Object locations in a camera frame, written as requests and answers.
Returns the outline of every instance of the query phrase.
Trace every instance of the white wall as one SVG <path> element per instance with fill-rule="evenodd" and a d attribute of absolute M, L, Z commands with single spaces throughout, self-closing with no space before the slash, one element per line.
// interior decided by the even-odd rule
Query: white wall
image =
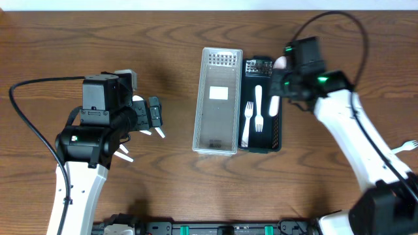
<path fill-rule="evenodd" d="M 3 10 L 418 10 L 418 0 L 0 0 Z"/>

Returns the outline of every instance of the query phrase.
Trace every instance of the fork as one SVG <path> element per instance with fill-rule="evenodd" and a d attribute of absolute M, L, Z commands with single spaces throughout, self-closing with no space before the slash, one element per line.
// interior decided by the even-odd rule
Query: fork
<path fill-rule="evenodd" d="M 399 148 L 392 149 L 392 153 L 399 153 L 400 151 L 409 151 L 409 150 L 413 150 L 416 147 L 418 147 L 418 141 L 410 140 L 410 141 L 405 142 Z"/>
<path fill-rule="evenodd" d="M 261 115 L 261 95 L 263 94 L 263 89 L 260 85 L 255 86 L 255 104 L 257 105 L 257 115 L 255 116 L 255 131 L 263 131 L 264 119 Z"/>
<path fill-rule="evenodd" d="M 248 147 L 248 137 L 249 137 L 249 121 L 254 113 L 254 103 L 247 102 L 246 109 L 244 111 L 244 115 L 246 117 L 246 124 L 244 126 L 244 132 L 242 133 L 241 138 L 241 147 Z"/>

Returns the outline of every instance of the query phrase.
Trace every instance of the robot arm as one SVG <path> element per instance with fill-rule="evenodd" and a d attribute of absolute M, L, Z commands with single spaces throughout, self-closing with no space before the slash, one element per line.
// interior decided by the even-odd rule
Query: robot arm
<path fill-rule="evenodd" d="M 313 112 L 337 141 L 364 193 L 351 210 L 319 218 L 317 230 L 325 235 L 417 232 L 417 176 L 380 137 L 344 73 L 326 71 L 314 37 L 290 42 L 284 54 L 281 60 L 287 66 L 273 70 L 270 95 L 306 103 L 305 111 Z M 355 118 L 400 177 L 385 164 Z M 400 182 L 403 179 L 413 193 Z"/>
<path fill-rule="evenodd" d="M 161 104 L 157 97 L 133 100 L 136 74 L 131 70 L 87 76 L 83 82 L 80 126 L 67 125 L 56 138 L 59 160 L 71 184 L 71 201 L 61 234 L 90 235 L 95 209 L 103 184 L 120 147 L 131 131 L 162 126 Z M 57 185 L 47 234 L 57 234 L 65 209 L 65 181 L 57 168 Z"/>
<path fill-rule="evenodd" d="M 314 114 L 316 118 L 329 130 L 337 144 L 347 157 L 360 185 L 362 192 L 376 186 L 376 182 L 383 180 L 393 183 L 398 178 L 389 170 L 374 148 L 364 137 L 362 131 L 353 118 L 349 102 L 350 91 L 343 89 L 328 94 L 328 97 L 318 98 Z M 389 158 L 391 164 L 404 178 L 411 169 L 404 164 L 389 149 L 380 137 L 373 124 L 364 112 L 357 94 L 355 109 L 367 133 L 372 137 L 379 149 Z"/>

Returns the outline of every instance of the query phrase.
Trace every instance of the wood grain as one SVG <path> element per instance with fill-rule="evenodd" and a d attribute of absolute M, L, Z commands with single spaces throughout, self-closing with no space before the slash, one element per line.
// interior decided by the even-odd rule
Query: wood grain
<path fill-rule="evenodd" d="M 133 134 L 133 163 L 114 159 L 96 221 L 114 213 L 175 221 L 270 221 L 348 209 L 360 197 L 354 173 L 311 114 L 283 106 L 283 148 L 267 155 L 199 157 L 191 151 L 202 49 L 278 57 L 318 12 L 6 12 L 0 19 L 0 234 L 44 234 L 54 199 L 53 157 L 8 100 L 23 80 L 133 69 L 139 93 L 163 102 L 164 130 Z M 418 13 L 353 12 L 370 34 L 362 103 L 390 147 L 417 139 Z M 355 26 L 330 16 L 303 37 L 321 37 L 330 69 L 353 76 Z M 81 81 L 33 84 L 18 104 L 54 142 L 81 104 Z M 417 172 L 416 152 L 398 155 Z"/>

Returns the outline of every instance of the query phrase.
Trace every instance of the plastic cutlery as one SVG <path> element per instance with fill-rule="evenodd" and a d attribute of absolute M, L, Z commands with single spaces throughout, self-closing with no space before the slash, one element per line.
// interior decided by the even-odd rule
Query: plastic cutlery
<path fill-rule="evenodd" d="M 270 117 L 274 117 L 279 113 L 279 104 L 280 104 L 280 97 L 273 96 L 270 100 L 270 108 L 268 109 L 268 115 Z"/>
<path fill-rule="evenodd" d="M 263 131 L 264 119 L 261 115 L 261 96 L 263 94 L 263 88 L 260 85 L 255 86 L 255 104 L 257 105 L 257 115 L 255 116 L 255 131 Z"/>
<path fill-rule="evenodd" d="M 392 149 L 392 153 L 399 153 L 400 151 L 409 151 L 409 150 L 413 150 L 416 147 L 418 147 L 418 141 L 410 140 L 410 141 L 405 142 L 399 148 Z"/>
<path fill-rule="evenodd" d="M 247 102 L 246 109 L 244 111 L 244 115 L 246 117 L 246 124 L 244 125 L 244 132 L 242 133 L 241 138 L 241 147 L 248 147 L 248 138 L 249 138 L 249 121 L 254 113 L 254 103 Z"/>

